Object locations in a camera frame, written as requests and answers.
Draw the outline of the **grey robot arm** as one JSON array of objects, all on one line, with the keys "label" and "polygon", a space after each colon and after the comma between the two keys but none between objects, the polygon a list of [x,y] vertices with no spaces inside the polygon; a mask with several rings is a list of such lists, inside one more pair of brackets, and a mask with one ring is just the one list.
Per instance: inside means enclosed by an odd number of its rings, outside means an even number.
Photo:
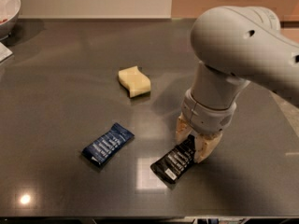
[{"label": "grey robot arm", "polygon": [[199,59],[178,117],[176,141],[195,134],[193,160],[205,160],[230,125],[236,99],[251,82],[299,105],[299,44],[280,32],[266,7],[214,7],[191,30]]}]

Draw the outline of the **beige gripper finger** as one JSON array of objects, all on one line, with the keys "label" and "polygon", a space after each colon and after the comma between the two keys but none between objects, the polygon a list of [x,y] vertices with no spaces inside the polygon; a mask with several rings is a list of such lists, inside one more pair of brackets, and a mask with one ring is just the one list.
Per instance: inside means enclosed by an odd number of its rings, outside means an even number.
[{"label": "beige gripper finger", "polygon": [[222,139],[223,132],[213,134],[197,134],[194,139],[195,152],[193,160],[195,163],[200,163],[205,160],[216,148]]},{"label": "beige gripper finger", "polygon": [[175,139],[178,144],[187,139],[192,132],[192,127],[189,125],[183,114],[180,114],[177,119]]}]

